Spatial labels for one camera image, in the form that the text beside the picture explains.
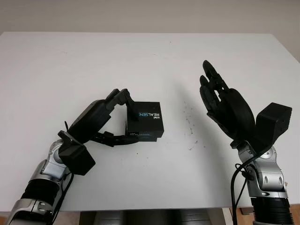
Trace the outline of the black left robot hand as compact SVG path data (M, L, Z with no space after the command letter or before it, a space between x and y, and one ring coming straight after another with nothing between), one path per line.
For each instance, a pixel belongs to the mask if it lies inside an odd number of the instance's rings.
M116 145L129 145L139 142L139 138L132 135L118 135L99 130L111 118L110 113L116 105L126 105L129 117L138 121L138 111L135 101L127 89L114 89L106 99L92 102L69 127L68 133L78 142L84 144L94 141L110 147Z

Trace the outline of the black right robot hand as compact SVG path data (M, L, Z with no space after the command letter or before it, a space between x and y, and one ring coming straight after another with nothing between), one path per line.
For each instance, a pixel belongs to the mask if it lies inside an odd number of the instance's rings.
M200 76L200 95L207 115L232 139L233 149L245 145L254 133L255 119L243 98L234 88L229 88L210 62L202 64L205 75Z

